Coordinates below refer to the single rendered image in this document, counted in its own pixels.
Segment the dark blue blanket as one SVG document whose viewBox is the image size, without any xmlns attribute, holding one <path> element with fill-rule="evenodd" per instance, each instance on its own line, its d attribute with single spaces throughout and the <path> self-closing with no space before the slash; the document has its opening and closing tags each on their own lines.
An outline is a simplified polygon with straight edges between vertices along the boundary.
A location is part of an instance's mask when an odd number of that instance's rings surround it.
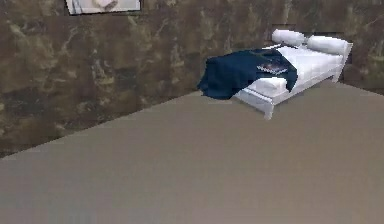
<svg viewBox="0 0 384 224">
<path fill-rule="evenodd" d="M 277 49 L 250 49 L 208 58 L 197 88 L 204 96 L 228 100 L 262 78 L 282 78 L 292 91 L 297 69 Z"/>
</svg>

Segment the white pillow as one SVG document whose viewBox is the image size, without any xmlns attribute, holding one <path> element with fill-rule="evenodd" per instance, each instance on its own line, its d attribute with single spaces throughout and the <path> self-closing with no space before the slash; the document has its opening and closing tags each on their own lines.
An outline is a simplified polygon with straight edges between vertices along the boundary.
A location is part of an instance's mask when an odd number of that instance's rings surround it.
<svg viewBox="0 0 384 224">
<path fill-rule="evenodd" d="M 273 31 L 271 39 L 279 44 L 300 46 L 305 42 L 306 37 L 300 32 L 276 29 Z"/>
<path fill-rule="evenodd" d="M 348 42 L 334 37 L 312 35 L 307 40 L 307 48 L 328 54 L 343 55 L 348 49 Z"/>
</svg>

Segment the framed wall picture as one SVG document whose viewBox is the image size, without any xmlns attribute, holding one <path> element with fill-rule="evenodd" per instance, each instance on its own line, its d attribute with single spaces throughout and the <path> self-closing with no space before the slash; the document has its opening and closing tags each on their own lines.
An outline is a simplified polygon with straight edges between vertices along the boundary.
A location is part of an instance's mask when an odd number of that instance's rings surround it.
<svg viewBox="0 0 384 224">
<path fill-rule="evenodd" d="M 143 0 L 65 0 L 70 15 L 140 11 Z"/>
</svg>

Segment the white bed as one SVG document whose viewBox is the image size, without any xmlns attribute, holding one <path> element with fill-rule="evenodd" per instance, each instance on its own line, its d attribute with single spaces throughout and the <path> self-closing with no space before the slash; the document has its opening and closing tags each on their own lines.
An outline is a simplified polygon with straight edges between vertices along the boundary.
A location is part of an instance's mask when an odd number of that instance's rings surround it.
<svg viewBox="0 0 384 224">
<path fill-rule="evenodd" d="M 316 45 L 297 49 L 282 47 L 279 51 L 296 67 L 298 80 L 291 92 L 285 89 L 282 79 L 257 80 L 250 87 L 239 91 L 235 97 L 262 111 L 265 119 L 271 119 L 274 108 L 302 93 L 308 88 L 331 78 L 337 82 L 345 66 L 353 44 L 341 41 L 339 45 Z"/>
</svg>

